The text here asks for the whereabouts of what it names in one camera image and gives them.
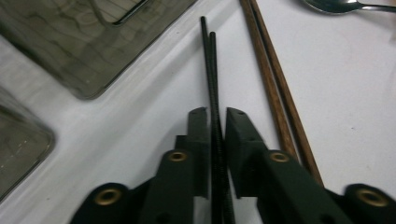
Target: black chopstick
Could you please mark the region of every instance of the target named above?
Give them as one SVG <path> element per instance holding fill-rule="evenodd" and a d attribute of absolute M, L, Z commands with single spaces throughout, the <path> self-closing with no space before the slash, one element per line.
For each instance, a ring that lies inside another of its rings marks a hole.
<path fill-rule="evenodd" d="M 234 224 L 233 201 L 219 118 L 216 34 L 211 32 L 207 35 L 205 17 L 201 18 L 201 24 L 211 113 L 212 223 Z"/>

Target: mounting hole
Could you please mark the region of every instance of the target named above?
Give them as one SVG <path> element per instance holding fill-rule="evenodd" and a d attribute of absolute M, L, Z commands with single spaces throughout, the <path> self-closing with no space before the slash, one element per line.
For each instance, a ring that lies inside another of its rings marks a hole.
<path fill-rule="evenodd" d="M 94 201 L 100 205 L 111 205 L 120 199 L 121 194 L 119 189 L 104 189 L 96 195 Z"/>
<path fill-rule="evenodd" d="M 169 223 L 171 221 L 171 215 L 169 213 L 160 213 L 155 217 L 157 223 Z"/>
<path fill-rule="evenodd" d="M 334 218 L 330 215 L 321 215 L 320 216 L 320 223 L 324 224 L 335 224 Z"/>
<path fill-rule="evenodd" d="M 274 152 L 271 154 L 271 160 L 278 162 L 286 162 L 289 161 L 289 157 L 280 152 Z"/>
<path fill-rule="evenodd" d="M 361 201 L 375 207 L 385 207 L 389 204 L 384 196 L 369 189 L 359 189 L 356 194 Z"/>
<path fill-rule="evenodd" d="M 187 155 L 184 152 L 174 152 L 169 155 L 170 161 L 184 161 L 187 159 Z"/>

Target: white table surface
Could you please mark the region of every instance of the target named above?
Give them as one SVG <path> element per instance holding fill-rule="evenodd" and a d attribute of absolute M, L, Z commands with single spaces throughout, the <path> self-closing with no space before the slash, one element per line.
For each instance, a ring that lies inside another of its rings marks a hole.
<path fill-rule="evenodd" d="M 258 2 L 325 186 L 342 193 L 366 183 L 396 198 L 396 15 Z M 1 39 L 1 86 L 56 133 L 53 152 L 0 204 L 1 223 L 68 223 L 97 186 L 133 188 L 155 174 L 186 133 L 188 112 L 208 106 L 200 16 L 218 36 L 222 121 L 227 106 L 244 110 L 278 148 L 237 0 L 199 0 L 93 101 L 76 99 Z M 234 204 L 237 223 L 260 223 L 254 200 Z M 206 220 L 207 203 L 198 210 Z"/>

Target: wooden chopstick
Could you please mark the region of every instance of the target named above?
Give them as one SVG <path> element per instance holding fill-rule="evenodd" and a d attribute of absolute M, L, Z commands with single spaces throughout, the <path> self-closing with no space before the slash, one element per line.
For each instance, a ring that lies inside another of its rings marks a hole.
<path fill-rule="evenodd" d="M 256 0 L 241 0 L 241 5 L 247 18 L 247 24 L 250 30 L 251 38 L 254 43 L 254 48 L 258 57 L 258 61 L 260 64 L 263 63 L 265 64 L 265 67 L 270 67 L 272 70 L 272 73 L 269 73 L 267 70 L 265 70 L 264 72 L 262 69 L 262 76 L 266 76 L 265 80 L 272 79 L 273 82 L 271 82 L 271 85 L 276 86 L 271 88 L 276 88 L 280 94 L 280 97 L 277 96 L 276 98 L 280 98 L 283 103 L 282 105 L 284 106 L 287 113 L 287 118 L 291 127 L 291 133 L 293 134 L 293 139 L 297 145 L 297 148 L 299 149 L 299 153 L 295 151 L 295 154 L 298 154 L 300 156 L 301 162 L 305 169 L 307 169 L 308 172 L 313 176 L 313 178 L 321 186 L 323 186 L 323 181 L 321 179 L 318 166 L 315 162 L 311 147 L 309 146 L 309 142 L 306 137 L 303 124 L 301 123 L 300 117 L 298 115 L 297 108 L 291 97 L 288 83 L 285 79 L 279 60 L 276 56 L 275 48 L 271 42 L 271 38 L 262 19 L 262 14 L 260 12 L 259 6 Z M 273 111 L 273 114 L 274 112 L 284 114 L 283 110 L 281 112 L 278 110 Z M 286 127 L 279 129 L 289 129 L 288 123 L 282 123 L 281 125 Z"/>
<path fill-rule="evenodd" d="M 268 100 L 275 120 L 279 144 L 282 149 L 287 151 L 291 156 L 298 160 L 297 152 L 293 144 L 293 139 L 289 131 L 287 118 L 285 113 L 283 112 L 281 99 L 277 94 L 276 83 L 272 76 L 271 65 L 268 63 L 267 55 L 262 40 L 260 38 L 259 29 L 256 25 L 250 3 L 246 0 L 240 0 L 240 2 L 242 8 L 245 11 L 247 26 L 250 31 L 250 36 L 252 38 L 252 42 L 256 52 L 257 61 L 262 73 L 262 81 L 269 97 Z"/>

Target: translucent gray container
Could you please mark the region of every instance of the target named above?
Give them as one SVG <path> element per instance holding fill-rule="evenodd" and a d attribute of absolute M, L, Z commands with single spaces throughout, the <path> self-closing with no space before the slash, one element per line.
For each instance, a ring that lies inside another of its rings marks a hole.
<path fill-rule="evenodd" d="M 0 34 L 91 99 L 195 1 L 0 0 Z"/>
<path fill-rule="evenodd" d="M 0 88 L 0 202 L 51 152 L 54 134 Z"/>

